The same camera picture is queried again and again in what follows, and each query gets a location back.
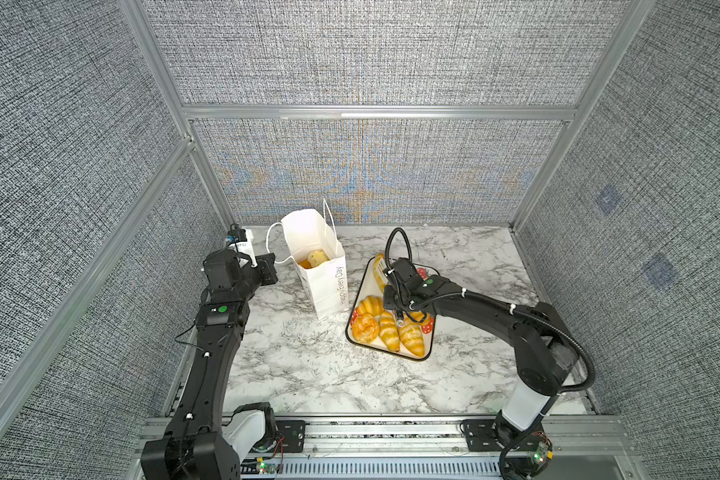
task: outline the white paper bag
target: white paper bag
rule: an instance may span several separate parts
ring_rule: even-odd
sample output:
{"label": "white paper bag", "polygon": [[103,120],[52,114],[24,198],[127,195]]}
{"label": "white paper bag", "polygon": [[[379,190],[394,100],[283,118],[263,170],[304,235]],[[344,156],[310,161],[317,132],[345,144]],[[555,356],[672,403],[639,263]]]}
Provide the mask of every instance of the white paper bag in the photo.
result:
{"label": "white paper bag", "polygon": [[[312,208],[291,212],[279,222],[270,225],[266,233],[266,251],[269,253],[269,232],[275,225],[282,225],[291,255],[275,263],[283,264],[288,260],[293,262],[319,319],[332,313],[344,312],[349,307],[344,247],[336,237],[336,225],[330,208],[328,214],[331,216],[333,228],[326,223],[326,208],[328,204],[323,200],[322,215]],[[310,269],[298,264],[307,258],[309,252],[317,249],[326,252],[327,262]]]}

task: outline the pastry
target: pastry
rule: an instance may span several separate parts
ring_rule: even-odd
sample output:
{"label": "pastry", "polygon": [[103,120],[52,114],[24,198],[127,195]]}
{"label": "pastry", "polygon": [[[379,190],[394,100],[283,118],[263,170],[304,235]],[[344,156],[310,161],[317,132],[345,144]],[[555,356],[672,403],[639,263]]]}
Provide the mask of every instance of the pastry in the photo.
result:
{"label": "pastry", "polygon": [[369,313],[371,316],[379,316],[384,311],[384,302],[380,296],[368,295],[358,305],[360,313]]}
{"label": "pastry", "polygon": [[358,342],[370,343],[378,336],[378,323],[369,313],[361,313],[352,322],[352,336]]}
{"label": "pastry", "polygon": [[307,255],[307,261],[309,262],[309,265],[312,266],[312,268],[315,268],[316,266],[327,262],[328,255],[326,255],[326,252],[322,250],[313,250],[309,252],[309,255]]}
{"label": "pastry", "polygon": [[398,335],[398,328],[394,324],[394,317],[386,310],[383,311],[382,315],[378,318],[378,336],[381,337],[382,341],[387,346],[387,350],[390,352],[400,350],[400,335]]}
{"label": "pastry", "polygon": [[424,338],[422,331],[409,318],[403,320],[403,326],[398,329],[400,341],[405,348],[416,356],[424,356]]}

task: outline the paper bag handle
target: paper bag handle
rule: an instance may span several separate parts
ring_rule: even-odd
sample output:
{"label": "paper bag handle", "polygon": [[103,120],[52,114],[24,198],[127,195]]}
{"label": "paper bag handle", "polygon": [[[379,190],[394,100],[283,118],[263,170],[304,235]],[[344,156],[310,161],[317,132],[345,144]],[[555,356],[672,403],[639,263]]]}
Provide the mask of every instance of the paper bag handle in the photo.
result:
{"label": "paper bag handle", "polygon": [[[269,232],[272,230],[272,227],[275,226],[275,225],[282,225],[282,222],[275,222],[274,224],[270,225],[269,228],[268,228],[267,231],[266,231],[266,252],[267,252],[268,254],[271,253],[271,252],[269,251]],[[293,255],[290,255],[288,258],[286,258],[286,259],[283,260],[282,262],[278,262],[277,260],[275,260],[275,263],[278,264],[278,265],[279,265],[279,264],[284,264],[285,262],[287,262],[287,261],[290,260],[291,258],[293,258]]]}
{"label": "paper bag handle", "polygon": [[[336,233],[336,222],[333,221],[333,213],[331,213],[331,207],[328,206],[328,202],[325,198],[322,199],[322,218],[326,218],[326,208],[328,209],[328,215],[331,216],[331,225],[333,225],[333,235],[336,237],[336,243],[333,245],[333,254],[336,255],[336,250],[338,249],[338,234]],[[326,228],[328,228],[328,224],[322,228],[322,234],[326,234]]]}

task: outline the croissant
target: croissant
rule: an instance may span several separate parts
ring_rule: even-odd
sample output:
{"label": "croissant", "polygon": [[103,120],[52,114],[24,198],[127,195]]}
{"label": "croissant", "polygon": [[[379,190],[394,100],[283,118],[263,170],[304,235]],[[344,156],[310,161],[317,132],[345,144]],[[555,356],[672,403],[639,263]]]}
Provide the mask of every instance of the croissant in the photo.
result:
{"label": "croissant", "polygon": [[370,343],[378,336],[378,323],[369,313],[361,313],[352,322],[352,335],[358,342]]}
{"label": "croissant", "polygon": [[400,335],[398,335],[398,328],[394,324],[394,317],[386,310],[383,311],[382,316],[378,318],[378,336],[382,338],[382,341],[390,352],[397,352],[400,350]]}
{"label": "croissant", "polygon": [[405,345],[405,348],[407,348],[409,352],[416,356],[424,356],[424,338],[422,331],[415,323],[410,321],[410,319],[405,318],[403,321],[404,325],[398,330],[400,333],[400,341],[403,342],[403,345]]}
{"label": "croissant", "polygon": [[369,295],[358,305],[360,313],[369,313],[371,316],[379,316],[384,311],[384,302],[380,296]]}

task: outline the metal rail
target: metal rail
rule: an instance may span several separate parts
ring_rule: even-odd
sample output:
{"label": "metal rail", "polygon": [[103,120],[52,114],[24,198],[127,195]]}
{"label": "metal rail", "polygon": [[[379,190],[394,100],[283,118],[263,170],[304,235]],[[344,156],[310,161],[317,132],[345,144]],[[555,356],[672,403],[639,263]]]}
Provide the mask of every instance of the metal rail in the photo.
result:
{"label": "metal rail", "polygon": [[[287,457],[342,458],[490,456],[492,454],[468,450],[459,423],[465,419],[490,422],[493,418],[477,415],[278,416],[280,420],[307,423],[304,453],[286,454]],[[169,421],[170,418],[147,421],[134,452],[135,458],[140,456],[144,443],[162,438]],[[615,416],[549,416],[544,420],[544,429],[555,445],[555,455],[636,455],[624,425]]]}
{"label": "metal rail", "polygon": [[457,105],[250,105],[186,104],[184,119],[279,118],[349,120],[356,118],[414,118],[465,120],[573,120],[576,107],[457,106]]}

